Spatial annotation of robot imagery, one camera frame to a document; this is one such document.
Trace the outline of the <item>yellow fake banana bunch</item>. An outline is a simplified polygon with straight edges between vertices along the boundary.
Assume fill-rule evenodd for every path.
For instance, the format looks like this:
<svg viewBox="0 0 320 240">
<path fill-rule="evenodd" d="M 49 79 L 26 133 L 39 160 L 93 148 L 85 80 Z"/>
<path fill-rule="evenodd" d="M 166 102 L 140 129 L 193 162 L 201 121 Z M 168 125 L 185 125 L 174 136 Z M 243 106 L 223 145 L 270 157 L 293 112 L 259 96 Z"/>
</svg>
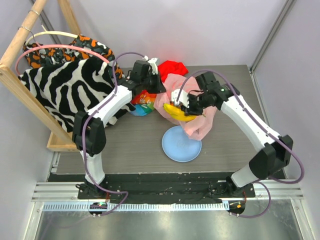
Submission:
<svg viewBox="0 0 320 240">
<path fill-rule="evenodd" d="M 194 120 L 197 116 L 196 115 L 185 115 L 185 113 L 178 107 L 173 106 L 169 103 L 163 104 L 163 109 L 171 115 L 171 117 L 180 122 L 189 122 Z"/>
</svg>

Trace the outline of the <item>pink plastic bag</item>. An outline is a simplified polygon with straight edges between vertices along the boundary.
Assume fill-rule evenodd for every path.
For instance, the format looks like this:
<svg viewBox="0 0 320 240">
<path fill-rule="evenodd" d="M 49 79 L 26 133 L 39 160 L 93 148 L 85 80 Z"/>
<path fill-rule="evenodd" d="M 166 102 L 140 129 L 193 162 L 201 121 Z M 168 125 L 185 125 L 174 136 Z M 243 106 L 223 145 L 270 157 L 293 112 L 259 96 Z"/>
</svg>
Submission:
<svg viewBox="0 0 320 240">
<path fill-rule="evenodd" d="M 156 95 L 154 108 L 168 121 L 180 125 L 192 140 L 202 140 L 212 129 L 218 110 L 212 105 L 207 87 L 194 77 L 167 75 L 163 86 L 166 92 Z"/>
</svg>

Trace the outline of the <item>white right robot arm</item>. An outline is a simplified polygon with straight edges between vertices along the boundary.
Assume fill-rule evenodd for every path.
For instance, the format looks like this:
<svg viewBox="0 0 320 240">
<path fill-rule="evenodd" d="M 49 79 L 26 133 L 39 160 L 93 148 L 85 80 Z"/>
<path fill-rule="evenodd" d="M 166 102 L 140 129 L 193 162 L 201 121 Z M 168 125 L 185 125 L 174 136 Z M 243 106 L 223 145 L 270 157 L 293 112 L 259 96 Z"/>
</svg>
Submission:
<svg viewBox="0 0 320 240">
<path fill-rule="evenodd" d="M 282 170 L 290 163 L 293 140 L 280 136 L 270 128 L 246 103 L 240 92 L 229 82 L 220 84 L 214 71 L 198 71 L 195 78 L 197 95 L 181 86 L 171 93 L 175 106 L 185 115 L 200 115 L 207 107 L 216 107 L 227 115 L 247 136 L 255 156 L 241 169 L 226 178 L 226 193 L 233 198 L 243 193 L 244 187 Z"/>
</svg>

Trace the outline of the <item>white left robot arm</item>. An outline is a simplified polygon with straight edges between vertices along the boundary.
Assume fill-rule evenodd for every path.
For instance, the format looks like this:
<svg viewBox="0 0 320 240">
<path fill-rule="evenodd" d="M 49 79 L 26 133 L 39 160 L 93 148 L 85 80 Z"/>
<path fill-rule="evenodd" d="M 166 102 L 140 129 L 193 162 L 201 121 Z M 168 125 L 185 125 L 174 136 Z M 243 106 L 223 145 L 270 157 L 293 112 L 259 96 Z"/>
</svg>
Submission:
<svg viewBox="0 0 320 240">
<path fill-rule="evenodd" d="M 91 184 L 89 194 L 100 200 L 107 192 L 102 184 L 105 173 L 102 167 L 102 151 L 106 146 L 105 127 L 114 115 L 144 90 L 150 94 L 166 91 L 157 66 L 156 57 L 137 60 L 129 78 L 117 81 L 114 90 L 98 105 L 86 112 L 79 111 L 74 118 L 72 141 L 84 161 L 85 179 Z"/>
</svg>

